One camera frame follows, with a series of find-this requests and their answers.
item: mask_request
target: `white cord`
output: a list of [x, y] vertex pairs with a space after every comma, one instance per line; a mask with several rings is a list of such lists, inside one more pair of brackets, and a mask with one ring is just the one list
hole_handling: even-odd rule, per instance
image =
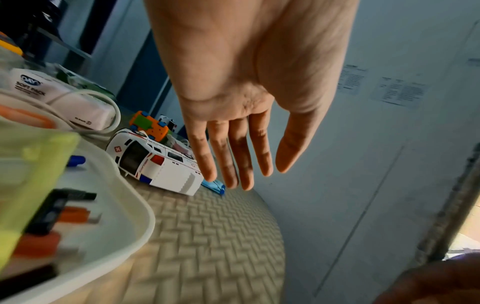
[[115, 119], [113, 120], [112, 124], [109, 127], [107, 127], [106, 129], [103, 129], [103, 130], [83, 129], [83, 128], [79, 127], [78, 125], [72, 123], [67, 118], [65, 118], [65, 116], [63, 116], [56, 109], [51, 107], [49, 104], [46, 104], [46, 103], [44, 103], [42, 101], [39, 101], [37, 99], [34, 99], [32, 97], [21, 95], [17, 92], [4, 90], [4, 89], [0, 89], [0, 94], [7, 95], [7, 96], [13, 97], [15, 99], [21, 100], [25, 103], [34, 105], [37, 108], [42, 108], [43, 110], [45, 110], [45, 111], [57, 116], [58, 118], [62, 119], [63, 121], [65, 121], [69, 126], [72, 127], [73, 132], [77, 132], [79, 134], [86, 135], [86, 136], [89, 136], [89, 137], [92, 137], [92, 138], [95, 138], [95, 139], [104, 140], [104, 141], [110, 139], [109, 136], [99, 136], [98, 134], [110, 133], [110, 132], [114, 131], [120, 124], [121, 114], [120, 114], [119, 107], [117, 106], [115, 101], [113, 101], [110, 97], [108, 97], [105, 94], [102, 94], [100, 92], [96, 92], [96, 91], [92, 91], [92, 90], [70, 91], [68, 93], [60, 95], [60, 96], [48, 101], [48, 103], [52, 104], [53, 102], [58, 101], [62, 98], [65, 98], [66, 96], [71, 95], [71, 94], [80, 94], [80, 95], [81, 94], [87, 94], [87, 95], [99, 97], [102, 101], [105, 101], [106, 103], [110, 104], [115, 109]]

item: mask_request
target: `human hand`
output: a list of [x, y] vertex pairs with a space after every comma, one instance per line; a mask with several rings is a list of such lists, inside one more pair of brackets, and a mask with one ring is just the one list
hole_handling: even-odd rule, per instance
[[435, 262], [401, 275], [373, 304], [480, 303], [480, 254]]
[[145, 0], [155, 41], [178, 95], [193, 153], [208, 181], [254, 185], [247, 132], [265, 176], [274, 98], [290, 112], [276, 155], [286, 172], [334, 98], [358, 0]]

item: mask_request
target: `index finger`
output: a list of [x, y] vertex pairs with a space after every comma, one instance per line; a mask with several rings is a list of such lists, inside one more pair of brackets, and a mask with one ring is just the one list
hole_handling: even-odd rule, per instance
[[186, 133], [188, 134], [188, 141], [190, 142], [200, 172], [207, 181], [214, 181], [217, 178], [217, 167], [215, 166], [214, 158], [205, 134], [207, 122], [193, 120], [188, 117], [184, 117], [183, 120], [185, 122]]
[[374, 304], [403, 304], [456, 290], [480, 289], [480, 254], [435, 262], [409, 271]]
[[327, 109], [317, 108], [306, 113], [290, 113], [276, 153], [276, 168], [287, 172], [312, 141]]

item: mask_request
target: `yellow object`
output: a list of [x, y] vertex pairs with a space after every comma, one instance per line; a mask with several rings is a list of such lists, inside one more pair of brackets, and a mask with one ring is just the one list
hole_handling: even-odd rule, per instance
[[79, 140], [76, 133], [0, 121], [0, 270]]
[[20, 56], [22, 56], [24, 54], [19, 47], [11, 45], [10, 43], [8, 43], [6, 41], [3, 41], [2, 39], [0, 39], [0, 47], [3, 47], [3, 48], [5, 48], [9, 51], [12, 51], [12, 52], [16, 53], [16, 54], [19, 54]]

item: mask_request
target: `finger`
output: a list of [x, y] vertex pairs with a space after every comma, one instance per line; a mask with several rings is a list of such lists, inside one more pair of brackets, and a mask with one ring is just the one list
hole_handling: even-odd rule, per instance
[[300, 114], [290, 113], [275, 159], [276, 167], [281, 173], [287, 172], [305, 151], [325, 113], [320, 109]]
[[480, 254], [436, 262], [409, 271], [374, 304], [403, 304], [457, 290], [480, 289]]
[[250, 190], [254, 186], [254, 169], [252, 159], [250, 158], [249, 145], [247, 143], [247, 132], [249, 122], [246, 117], [230, 121], [228, 130], [228, 140], [230, 141], [231, 151], [235, 157], [240, 175], [241, 187], [244, 190]]
[[195, 155], [200, 172], [207, 181], [214, 181], [217, 178], [217, 167], [207, 142], [205, 130], [207, 123], [203, 121], [184, 118], [186, 133], [191, 149]]
[[271, 111], [272, 109], [269, 108], [263, 113], [251, 114], [248, 117], [251, 143], [255, 149], [258, 165], [264, 176], [270, 176], [274, 172], [269, 138], [267, 136], [267, 127], [269, 126]]
[[239, 178], [235, 170], [234, 160], [229, 147], [229, 122], [209, 121], [207, 123], [210, 143], [215, 153], [223, 181], [228, 188], [235, 188], [239, 185]]

